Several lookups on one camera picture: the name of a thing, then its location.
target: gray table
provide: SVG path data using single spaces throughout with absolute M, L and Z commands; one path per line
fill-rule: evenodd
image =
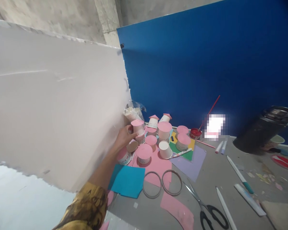
M 238 150 L 232 144 L 232 141 L 233 138 L 229 138 L 226 154 L 231 157 L 235 164 L 244 166 L 244 170 L 241 171 L 241 173 L 257 195 L 254 195 L 254 197 L 260 201 L 267 200 L 272 202 L 288 203 L 288 182 L 281 179 L 281 177 L 283 177 L 288 180 L 288 170 L 273 163 L 270 159 L 270 154 L 245 154 Z M 206 143 L 216 147 L 219 144 L 219 142 L 214 141 L 206 141 Z M 273 229 L 269 219 L 266 216 L 259 217 L 234 188 L 234 184 L 241 183 L 241 181 L 229 164 L 226 156 L 215 154 L 214 149 L 203 144 L 196 143 L 196 145 L 207 151 L 206 158 L 196 183 L 192 184 L 202 201 L 205 204 L 215 206 L 225 214 L 216 193 L 215 186 L 217 186 L 224 197 L 237 229 Z M 274 184 L 269 185 L 260 181 L 256 176 L 256 173 L 262 175 L 265 174 L 262 171 L 262 163 L 268 166 L 268 168 L 274 173 L 276 181 L 283 187 L 283 191 L 278 190 Z M 174 165 L 172 165 L 172 169 L 176 170 L 182 179 L 187 182 L 185 174 L 183 174 Z M 247 172 L 251 170 L 255 178 L 251 178 L 247 175 Z M 170 190 L 173 192 L 178 191 L 179 186 L 179 179 L 173 174 Z M 147 192 L 151 194 L 158 191 L 156 186 L 148 182 L 144 182 L 144 187 Z M 118 196 L 109 207 L 109 210 L 140 230 L 182 229 L 179 222 L 172 215 L 170 215 L 166 210 L 160 208 L 163 193 L 164 191 L 162 190 L 160 196 L 156 199 L 147 198 L 143 192 L 141 192 L 138 199 Z M 194 229 L 202 229 L 199 217 L 200 206 L 186 187 L 183 187 L 181 194 L 175 198 L 186 205 L 194 214 Z M 138 203 L 137 208 L 134 208 L 135 202 Z M 222 229 L 222 227 L 213 220 L 211 215 L 207 211 L 205 212 L 208 218 L 212 221 L 214 229 Z

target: stack of paper cups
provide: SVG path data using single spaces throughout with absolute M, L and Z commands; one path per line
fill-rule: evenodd
M 120 152 L 117 155 L 117 161 L 121 165 L 127 165 L 131 161 L 131 153 L 127 151 L 127 148 L 124 147 L 120 150 Z
M 156 143 L 157 143 L 157 138 L 155 136 L 147 136 L 145 139 L 146 144 L 150 145 L 151 148 L 153 149 L 153 152 L 156 150 Z
M 158 129 L 159 129 L 158 132 L 159 138 L 167 139 L 170 137 L 170 131 L 172 130 L 172 125 L 167 121 L 159 122 Z
M 141 120 L 141 118 L 139 117 L 139 115 L 133 110 L 132 107 L 129 107 L 128 109 L 125 109 L 124 111 L 124 116 L 127 117 L 127 119 L 132 122 L 136 119 Z
M 176 129 L 176 139 L 178 134 L 188 134 L 189 133 L 189 129 L 186 126 L 178 126 Z
M 145 165 L 150 162 L 153 150 L 150 145 L 143 144 L 140 145 L 134 153 L 137 155 L 138 161 Z
M 136 119 L 131 122 L 131 125 L 133 126 L 133 133 L 137 133 L 138 136 L 141 136 L 145 133 L 144 131 L 144 121 L 140 119 Z
M 159 150 L 160 150 L 160 156 L 163 159 L 170 159 L 173 155 L 173 151 L 170 148 L 170 145 L 166 141 L 161 141 L 159 143 Z
M 136 114 L 141 118 L 141 120 L 144 120 L 143 114 L 140 108 L 134 108 L 133 111 L 136 112 Z
M 134 152 L 137 147 L 139 146 L 139 143 L 135 140 L 135 139 L 132 139 L 129 144 L 127 145 L 127 150 L 128 152 Z
M 164 113 L 159 122 L 163 122 L 163 121 L 169 122 L 171 119 L 172 117 L 168 113 Z
M 135 140 L 138 142 L 138 144 L 144 144 L 145 143 L 145 135 L 140 135 L 140 136 L 136 136 Z
M 179 151 L 187 150 L 190 143 L 191 139 L 187 134 L 178 134 L 176 148 Z

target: pink cardstock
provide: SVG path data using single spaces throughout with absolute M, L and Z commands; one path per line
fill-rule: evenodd
M 193 213 L 177 199 L 164 192 L 160 207 L 167 210 L 172 216 L 174 216 L 184 230 L 193 230 Z

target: hand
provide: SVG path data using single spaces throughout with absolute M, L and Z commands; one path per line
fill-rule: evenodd
M 113 146 L 117 151 L 127 146 L 129 142 L 138 135 L 137 133 L 129 134 L 128 130 L 133 130 L 133 126 L 127 125 L 119 130 Z

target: blue board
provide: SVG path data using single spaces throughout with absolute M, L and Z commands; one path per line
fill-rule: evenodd
M 117 31 L 145 120 L 199 127 L 221 95 L 213 113 L 237 136 L 263 109 L 288 107 L 288 1 L 224 0 Z M 280 135 L 288 144 L 288 127 Z

